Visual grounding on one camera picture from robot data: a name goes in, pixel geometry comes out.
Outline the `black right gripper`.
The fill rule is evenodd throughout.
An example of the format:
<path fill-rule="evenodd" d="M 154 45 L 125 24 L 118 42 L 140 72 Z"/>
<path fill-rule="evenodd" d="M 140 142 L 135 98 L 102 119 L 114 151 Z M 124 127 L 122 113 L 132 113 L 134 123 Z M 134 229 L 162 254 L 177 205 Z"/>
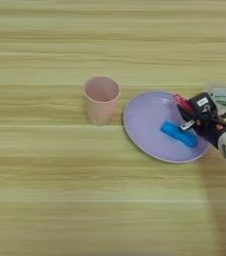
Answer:
<path fill-rule="evenodd" d="M 186 122 L 195 121 L 193 129 L 200 137 L 215 148 L 218 147 L 220 136 L 226 132 L 226 112 L 221 115 L 210 113 L 199 117 L 195 110 L 188 110 L 182 105 L 178 106 L 178 110 Z"/>

